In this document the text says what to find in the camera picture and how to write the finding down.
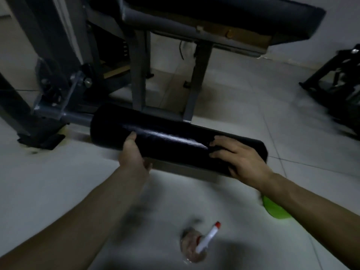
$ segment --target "foam roller pad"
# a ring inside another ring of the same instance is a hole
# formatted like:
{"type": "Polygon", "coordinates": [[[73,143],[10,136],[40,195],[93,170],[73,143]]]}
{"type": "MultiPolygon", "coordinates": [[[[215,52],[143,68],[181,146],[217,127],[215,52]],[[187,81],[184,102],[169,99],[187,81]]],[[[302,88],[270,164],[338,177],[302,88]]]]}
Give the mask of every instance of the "foam roller pad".
{"type": "Polygon", "coordinates": [[[214,131],[186,122],[154,117],[114,104],[102,105],[94,114],[90,135],[95,145],[122,149],[130,132],[136,132],[136,144],[143,157],[211,170],[230,176],[229,164],[209,157],[220,149],[209,147],[215,135],[224,135],[254,148],[266,162],[268,151],[263,142],[214,131]]]}

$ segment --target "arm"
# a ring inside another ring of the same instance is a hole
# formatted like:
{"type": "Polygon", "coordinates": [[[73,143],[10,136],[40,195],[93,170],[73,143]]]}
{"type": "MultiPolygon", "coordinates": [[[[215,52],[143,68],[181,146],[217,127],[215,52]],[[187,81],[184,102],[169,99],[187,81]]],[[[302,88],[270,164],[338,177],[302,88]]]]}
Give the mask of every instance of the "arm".
{"type": "Polygon", "coordinates": [[[0,269],[86,269],[149,175],[132,133],[120,167],[76,207],[2,258],[0,269]]]}
{"type": "Polygon", "coordinates": [[[258,153],[225,136],[215,136],[210,154],[231,163],[231,175],[290,213],[315,239],[350,269],[360,269],[360,216],[274,173],[258,153]]]}

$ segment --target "forearm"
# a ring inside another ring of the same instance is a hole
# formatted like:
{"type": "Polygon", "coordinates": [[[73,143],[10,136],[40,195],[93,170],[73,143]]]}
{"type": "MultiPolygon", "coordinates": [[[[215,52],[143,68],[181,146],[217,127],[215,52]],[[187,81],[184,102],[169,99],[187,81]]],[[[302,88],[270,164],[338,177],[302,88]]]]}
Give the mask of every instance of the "forearm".
{"type": "Polygon", "coordinates": [[[288,211],[315,239],[350,269],[360,269],[360,216],[281,175],[261,192],[288,211]]]}
{"type": "Polygon", "coordinates": [[[140,193],[145,178],[118,168],[76,207],[0,258],[1,269],[85,269],[140,193]]]}

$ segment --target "hand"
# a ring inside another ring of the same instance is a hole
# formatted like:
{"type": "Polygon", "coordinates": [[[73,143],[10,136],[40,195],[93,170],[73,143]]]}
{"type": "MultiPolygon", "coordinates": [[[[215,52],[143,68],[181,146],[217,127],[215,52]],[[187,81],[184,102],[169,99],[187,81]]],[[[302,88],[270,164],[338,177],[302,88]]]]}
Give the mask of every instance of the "hand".
{"type": "Polygon", "coordinates": [[[266,181],[275,174],[256,150],[235,139],[226,136],[215,136],[214,141],[210,142],[210,146],[215,145],[226,150],[215,151],[210,153],[209,156],[232,164],[235,168],[229,167],[232,177],[248,186],[261,191],[266,181]]]}
{"type": "Polygon", "coordinates": [[[120,167],[147,178],[152,168],[152,163],[142,158],[139,148],[135,143],[136,137],[136,133],[131,132],[126,138],[122,152],[119,155],[120,167]]]}

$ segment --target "green object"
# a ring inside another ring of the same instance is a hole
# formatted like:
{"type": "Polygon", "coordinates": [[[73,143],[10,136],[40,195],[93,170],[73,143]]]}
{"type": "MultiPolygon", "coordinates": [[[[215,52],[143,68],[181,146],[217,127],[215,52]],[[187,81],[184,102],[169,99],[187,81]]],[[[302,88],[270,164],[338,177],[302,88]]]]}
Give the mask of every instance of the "green object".
{"type": "Polygon", "coordinates": [[[272,217],[274,217],[276,219],[286,219],[286,218],[291,217],[291,215],[289,213],[287,213],[287,211],[285,209],[283,209],[281,206],[275,204],[268,197],[263,196],[262,202],[264,204],[264,208],[272,217]]]}

